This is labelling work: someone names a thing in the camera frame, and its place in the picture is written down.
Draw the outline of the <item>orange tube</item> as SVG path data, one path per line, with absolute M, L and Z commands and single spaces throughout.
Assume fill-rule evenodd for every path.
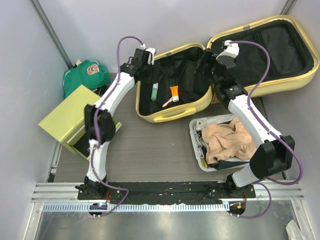
M 171 98 L 172 98 L 172 102 L 178 102 L 179 101 L 179 86 L 175 85 L 175 86 L 171 86 L 170 87 L 170 92 L 171 92 Z

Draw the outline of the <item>yellow hard-shell suitcase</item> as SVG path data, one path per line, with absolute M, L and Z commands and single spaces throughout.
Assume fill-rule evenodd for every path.
M 217 103 L 211 79 L 195 73 L 204 50 L 223 51 L 226 40 L 239 42 L 235 76 L 253 97 L 295 90 L 307 85 L 320 67 L 320 55 L 297 20 L 287 15 L 264 18 L 213 36 L 203 45 L 192 42 L 159 53 L 156 101 L 151 83 L 138 82 L 135 110 L 150 123 L 162 123 L 193 115 Z M 162 105 L 178 86 L 179 101 Z

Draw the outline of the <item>white plastic mesh basket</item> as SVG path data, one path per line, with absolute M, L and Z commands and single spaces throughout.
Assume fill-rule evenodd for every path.
M 193 119 L 189 134 L 195 158 L 205 172 L 244 167 L 257 150 L 253 138 L 233 114 Z

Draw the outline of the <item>beige sock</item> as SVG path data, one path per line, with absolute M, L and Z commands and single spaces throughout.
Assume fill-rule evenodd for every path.
M 206 161 L 208 164 L 217 164 L 233 157 L 241 161 L 249 160 L 257 147 L 237 117 L 230 123 L 210 124 L 201 130 L 206 144 Z

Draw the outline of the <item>yellow-green drawer box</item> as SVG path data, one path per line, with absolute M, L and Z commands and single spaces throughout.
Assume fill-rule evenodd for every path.
M 38 125 L 72 154 L 88 160 L 90 149 L 85 130 L 84 109 L 86 105 L 94 105 L 100 98 L 81 85 Z

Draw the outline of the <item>yellow-green shirt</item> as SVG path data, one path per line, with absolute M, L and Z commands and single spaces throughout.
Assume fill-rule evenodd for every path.
M 207 169 L 208 168 L 207 161 L 203 157 L 201 157 L 200 160 L 201 160 L 202 166 Z

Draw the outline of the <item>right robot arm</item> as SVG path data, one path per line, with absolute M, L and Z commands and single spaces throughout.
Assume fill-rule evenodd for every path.
M 236 57 L 227 51 L 216 54 L 206 49 L 195 68 L 196 73 L 212 79 L 218 100 L 240 120 L 256 146 L 249 164 L 227 176 L 225 190 L 233 198 L 249 185 L 290 169 L 295 148 L 295 140 L 269 124 L 257 111 L 245 88 L 231 74 Z

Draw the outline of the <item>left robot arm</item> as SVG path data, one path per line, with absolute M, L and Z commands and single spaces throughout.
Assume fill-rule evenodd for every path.
M 128 62 L 119 67 L 116 78 L 93 105 L 84 108 L 84 128 L 89 143 L 89 167 L 83 184 L 76 186 L 79 200 L 100 200 L 111 188 L 106 183 L 106 160 L 108 147 L 115 136 L 116 124 L 113 115 L 124 96 L 137 83 L 137 77 L 153 80 L 156 50 L 142 45 Z

